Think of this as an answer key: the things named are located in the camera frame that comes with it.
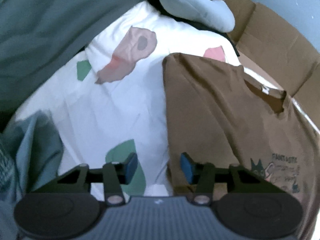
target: white comforter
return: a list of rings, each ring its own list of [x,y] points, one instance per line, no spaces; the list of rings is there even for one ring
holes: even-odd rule
[[[110,62],[131,26],[155,32],[155,50],[122,80],[95,84],[97,72]],[[142,193],[166,195],[165,188],[170,193],[170,186],[165,176],[168,142],[162,60],[173,52],[203,56],[208,48],[219,46],[227,63],[240,64],[227,39],[161,16],[148,2],[141,2],[60,68],[19,108],[15,119],[24,119],[39,109],[51,113],[65,146],[60,174],[80,163],[100,168],[112,148],[131,140],[143,173],[136,183],[145,181]],[[92,69],[80,81],[77,62],[84,60]],[[92,194],[102,200],[102,185],[93,185]]]

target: screw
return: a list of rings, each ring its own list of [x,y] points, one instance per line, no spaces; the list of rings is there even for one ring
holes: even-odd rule
[[[210,202],[210,198],[205,195],[198,195],[193,200],[199,205],[208,204]]]
[[[118,205],[123,201],[123,198],[119,195],[113,195],[108,197],[107,201],[112,205]]]

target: gray ribbed surface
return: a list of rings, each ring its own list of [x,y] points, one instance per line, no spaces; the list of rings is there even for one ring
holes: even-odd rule
[[[223,227],[207,207],[184,197],[133,197],[123,207],[110,208],[102,221],[78,240],[245,240]],[[286,237],[283,240],[294,240]]]

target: brown t-shirt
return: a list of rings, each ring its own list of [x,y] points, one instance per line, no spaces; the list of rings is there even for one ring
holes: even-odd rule
[[[320,203],[318,138],[289,95],[213,59],[174,53],[163,68],[173,186],[187,184],[182,152],[220,168],[240,163],[300,201],[297,236],[310,239]]]

